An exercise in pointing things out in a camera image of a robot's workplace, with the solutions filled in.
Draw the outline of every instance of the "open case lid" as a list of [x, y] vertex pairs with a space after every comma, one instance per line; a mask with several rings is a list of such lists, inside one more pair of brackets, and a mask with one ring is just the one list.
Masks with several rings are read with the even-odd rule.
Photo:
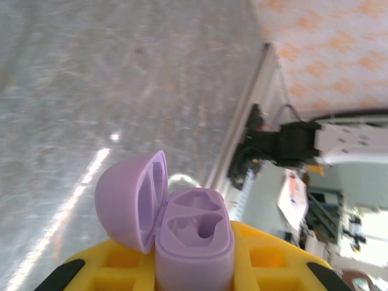
[[95, 207], [109, 237], [119, 244], [148, 253], [156, 223], [168, 194], [167, 163], [163, 151], [120, 161], [97, 182]]

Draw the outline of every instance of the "yellow holder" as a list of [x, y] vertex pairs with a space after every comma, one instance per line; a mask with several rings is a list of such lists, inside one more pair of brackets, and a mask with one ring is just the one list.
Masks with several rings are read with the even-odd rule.
[[[286, 241], [232, 221], [235, 273], [231, 291], [326, 291], [307, 266], [328, 263]], [[65, 291], [154, 291], [154, 250], [142, 254], [108, 240], [67, 261], [85, 265]]]

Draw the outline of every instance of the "ceiling with orange pattern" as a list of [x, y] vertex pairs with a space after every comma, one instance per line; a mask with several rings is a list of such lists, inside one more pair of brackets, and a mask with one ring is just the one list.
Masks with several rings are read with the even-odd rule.
[[301, 112], [388, 105], [388, 0], [253, 0]]

